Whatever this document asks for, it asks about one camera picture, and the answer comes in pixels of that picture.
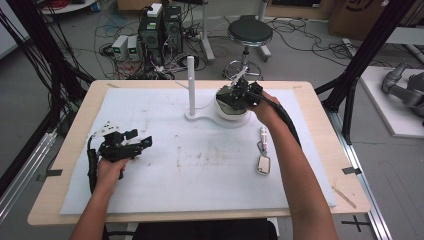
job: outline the electronic equipment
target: electronic equipment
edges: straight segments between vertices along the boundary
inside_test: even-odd
[[[147,64],[163,65],[164,23],[161,10],[157,17],[144,16],[140,21],[138,35],[143,46]]]
[[[125,61],[128,57],[128,36],[119,36],[113,43],[112,50],[117,61]]]
[[[272,5],[286,5],[318,8],[321,0],[272,0]]]
[[[169,6],[165,9],[164,22],[168,50],[171,50],[173,53],[183,52],[183,42],[181,39],[181,7]]]
[[[138,43],[137,36],[129,36],[128,37],[128,55],[131,61],[137,62],[141,60],[141,48]]]

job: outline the human arm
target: human arm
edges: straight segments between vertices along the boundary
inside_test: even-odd
[[[266,92],[263,95],[278,103],[277,98]],[[337,239],[328,204],[305,154],[289,128],[265,101],[251,110],[271,133],[293,221],[294,239]]]
[[[70,239],[102,239],[109,200],[115,190],[120,170],[125,168],[128,160],[123,159],[114,163],[105,159],[100,160],[96,188]]]

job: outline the gray robot arm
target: gray robot arm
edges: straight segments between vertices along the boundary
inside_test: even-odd
[[[424,72],[412,75],[409,78],[407,88],[396,85],[402,78],[406,65],[406,62],[402,62],[389,72],[383,80],[381,90],[401,99],[405,105],[413,109],[415,114],[424,117]]]
[[[401,99],[402,102],[409,107],[418,107],[424,97],[423,92],[418,89],[405,89],[396,85],[396,83],[402,78],[402,73],[405,68],[406,62],[402,62],[393,71],[389,72],[383,80],[381,89],[384,93]]]

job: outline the white paper sheet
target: white paper sheet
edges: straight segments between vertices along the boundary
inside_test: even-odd
[[[207,105],[216,90],[197,90],[196,107]],[[335,197],[309,135],[293,91],[269,90],[293,119],[327,202]],[[209,120],[187,121],[185,89],[110,89],[90,135],[107,121],[121,131],[138,129],[139,139],[152,136],[153,146],[127,164],[109,204],[109,213],[180,212],[287,208],[287,200],[271,137],[271,172],[259,175],[256,166],[262,124],[252,113],[237,129]],[[98,149],[103,138],[92,141]],[[88,160],[82,150],[61,214],[80,214],[89,198]]]

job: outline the floor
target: floor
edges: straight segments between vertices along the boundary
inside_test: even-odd
[[[106,79],[111,77],[112,66],[100,55],[96,57],[93,51],[98,51],[102,44],[113,42],[113,37],[105,37],[105,33],[111,36],[116,33],[117,29],[110,26],[126,25],[126,28],[120,29],[120,34],[131,34],[138,27],[137,19],[137,15],[122,15],[112,8],[101,13],[82,10],[64,14],[61,15],[60,22],[81,65],[96,79]],[[214,30],[209,36],[216,60],[206,65],[205,69],[197,71],[196,79],[222,80],[224,66],[240,58],[242,47],[219,37],[226,35],[228,25],[225,18],[214,18],[208,24],[209,29]],[[349,63],[348,58],[341,54],[335,55],[332,51],[317,51],[322,57],[317,56],[310,50],[318,38],[290,30],[294,26],[304,29],[302,26],[305,25],[306,32],[319,37],[318,45],[322,48],[327,48],[330,44],[340,44],[341,38],[328,34],[325,22],[284,20],[276,23],[277,25],[280,30],[286,32],[281,33],[281,36],[274,33],[273,40],[268,44],[272,57],[264,62],[263,56],[257,51],[253,50],[250,54],[251,61],[261,67],[265,80],[309,81],[314,87],[318,87],[339,76]],[[353,44],[359,46],[361,42],[353,41]],[[201,57],[204,56],[198,44],[194,43],[194,47]],[[401,46],[391,44],[383,47],[372,64],[394,66],[403,59],[414,68],[422,68],[422,65]],[[175,76],[176,79],[185,79],[186,72],[177,73]],[[322,94],[320,98],[325,99],[325,95]],[[48,110],[47,91],[19,50],[0,60],[0,97],[0,174],[3,174]],[[37,176],[46,171],[62,141],[63,137],[58,137],[14,207],[0,222],[1,239],[69,237],[73,226],[33,227],[26,221],[43,185],[42,181],[37,181]],[[419,183],[424,182],[424,139],[392,137],[364,88],[358,84],[352,121],[352,141],[391,237],[422,239],[424,192]],[[355,219],[360,223],[352,224]],[[334,221],[340,239],[376,239],[366,215],[336,215]],[[291,239],[291,219],[278,218],[278,223],[280,239]],[[125,226],[113,224],[111,228],[116,230]]]

